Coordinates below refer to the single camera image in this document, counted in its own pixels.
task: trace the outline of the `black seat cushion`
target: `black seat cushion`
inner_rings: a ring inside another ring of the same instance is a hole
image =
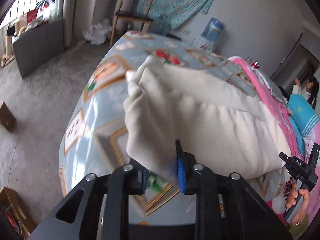
[[[139,19],[139,20],[144,20],[144,21],[151,21],[153,22],[153,19],[150,18],[149,16],[140,14],[140,13],[132,13],[132,12],[125,12],[125,11],[117,11],[116,12],[117,16],[120,17],[131,17],[131,18],[135,18],[135,19]]]

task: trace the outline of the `wall socket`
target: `wall socket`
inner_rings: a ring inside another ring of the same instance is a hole
[[[185,29],[185,28],[180,28],[179,32],[181,32],[181,33],[183,33],[183,34],[185,34],[187,36],[190,34],[190,31],[188,29]]]

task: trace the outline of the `ponytail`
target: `ponytail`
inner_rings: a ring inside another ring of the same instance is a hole
[[[319,92],[319,82],[314,76],[308,77],[308,81],[313,83],[313,86],[310,89],[311,91],[308,103],[312,106],[313,109],[316,109],[317,96]]]

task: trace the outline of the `silver screw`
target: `silver screw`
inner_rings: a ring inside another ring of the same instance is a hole
[[[131,164],[126,164],[123,166],[124,171],[131,171],[133,169],[133,166]]]
[[[238,179],[240,179],[240,175],[238,173],[234,172],[234,173],[231,173],[231,178],[238,180]]]
[[[193,166],[193,169],[195,171],[202,171],[203,170],[203,165],[197,163],[196,165]]]
[[[96,178],[96,175],[94,175],[93,173],[89,173],[85,176],[85,179],[87,181],[91,181],[91,180],[94,180]]]

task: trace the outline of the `white cloth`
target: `white cloth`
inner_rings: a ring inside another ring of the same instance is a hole
[[[176,180],[175,140],[217,174],[245,179],[281,168],[290,153],[267,107],[203,71],[148,56],[128,82],[124,101],[127,153],[150,171]]]
[[[309,92],[307,92],[306,90],[302,91],[301,87],[297,85],[293,85],[292,93],[302,95],[306,101],[308,101],[310,97]]]

